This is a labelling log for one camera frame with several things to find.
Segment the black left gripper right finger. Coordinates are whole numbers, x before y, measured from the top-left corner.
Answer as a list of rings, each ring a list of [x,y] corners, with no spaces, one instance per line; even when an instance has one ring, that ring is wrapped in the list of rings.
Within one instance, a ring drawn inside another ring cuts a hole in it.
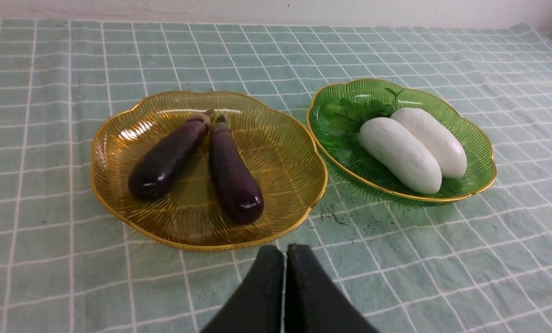
[[[287,257],[285,332],[377,333],[336,287],[308,245],[288,245]]]

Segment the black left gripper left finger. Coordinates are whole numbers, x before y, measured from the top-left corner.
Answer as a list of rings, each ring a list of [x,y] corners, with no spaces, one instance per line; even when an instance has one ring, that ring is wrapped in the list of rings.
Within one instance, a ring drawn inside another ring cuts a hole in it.
[[[284,254],[276,246],[260,247],[240,286],[202,332],[279,333],[284,268]]]

